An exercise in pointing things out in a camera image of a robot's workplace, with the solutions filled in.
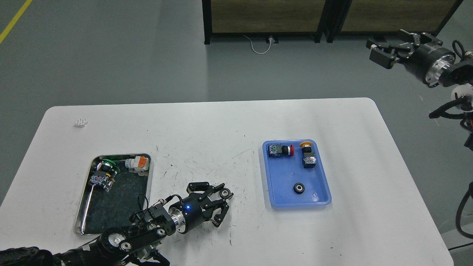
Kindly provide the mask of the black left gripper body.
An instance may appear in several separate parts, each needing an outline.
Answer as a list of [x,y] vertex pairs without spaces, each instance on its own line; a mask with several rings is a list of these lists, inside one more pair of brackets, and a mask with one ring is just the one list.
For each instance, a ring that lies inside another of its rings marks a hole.
[[169,212],[175,220],[176,231],[186,234],[203,222],[208,222],[211,219],[209,205],[209,200],[204,200],[203,196],[188,196],[172,204]]

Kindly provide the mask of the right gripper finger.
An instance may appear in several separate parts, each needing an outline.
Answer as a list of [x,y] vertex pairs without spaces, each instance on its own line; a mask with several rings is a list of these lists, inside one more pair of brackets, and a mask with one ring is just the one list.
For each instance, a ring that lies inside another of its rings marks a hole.
[[411,44],[392,44],[369,38],[365,46],[370,49],[369,59],[386,69],[392,69],[395,64],[402,64],[411,55]]
[[400,29],[397,32],[397,37],[405,43],[411,43],[415,48],[428,43],[433,43],[439,46],[444,44],[443,41],[439,40],[436,36],[431,35],[428,32],[411,33]]

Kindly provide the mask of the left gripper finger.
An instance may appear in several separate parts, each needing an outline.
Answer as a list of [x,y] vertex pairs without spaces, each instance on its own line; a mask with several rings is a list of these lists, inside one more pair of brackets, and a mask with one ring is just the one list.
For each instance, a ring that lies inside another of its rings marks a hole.
[[211,201],[208,204],[207,210],[212,210],[212,217],[208,220],[212,222],[212,224],[218,228],[221,223],[223,222],[228,210],[229,210],[229,203],[228,201],[233,197],[233,192],[228,192],[227,195],[223,195],[222,198],[218,200]]
[[188,196],[186,202],[210,200],[211,195],[220,192],[225,187],[225,183],[213,185],[208,182],[189,183],[186,189]]

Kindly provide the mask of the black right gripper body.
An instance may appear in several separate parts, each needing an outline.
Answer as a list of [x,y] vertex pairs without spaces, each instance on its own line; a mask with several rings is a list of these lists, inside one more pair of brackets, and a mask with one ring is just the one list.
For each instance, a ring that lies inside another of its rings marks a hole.
[[422,44],[406,61],[406,70],[423,84],[439,85],[440,75],[456,60],[456,54],[437,42]]

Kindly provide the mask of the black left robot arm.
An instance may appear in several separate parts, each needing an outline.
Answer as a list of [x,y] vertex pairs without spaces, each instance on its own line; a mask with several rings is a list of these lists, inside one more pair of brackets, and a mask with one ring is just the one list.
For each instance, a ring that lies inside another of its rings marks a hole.
[[106,229],[76,249],[52,254],[36,246],[1,251],[2,266],[169,266],[162,240],[204,222],[219,227],[233,197],[225,184],[189,183],[188,196],[170,195],[130,216],[130,225]]

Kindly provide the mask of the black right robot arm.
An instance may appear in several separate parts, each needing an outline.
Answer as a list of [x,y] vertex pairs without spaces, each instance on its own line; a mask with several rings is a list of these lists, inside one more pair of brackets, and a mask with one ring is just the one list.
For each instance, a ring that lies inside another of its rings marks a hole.
[[465,50],[458,40],[453,41],[449,50],[427,32],[411,33],[401,29],[398,38],[400,44],[387,42],[382,36],[369,38],[366,42],[369,59],[386,69],[403,65],[428,88],[452,86],[451,100],[429,113],[429,118],[459,120],[461,128],[469,133],[464,146],[472,150],[472,52]]

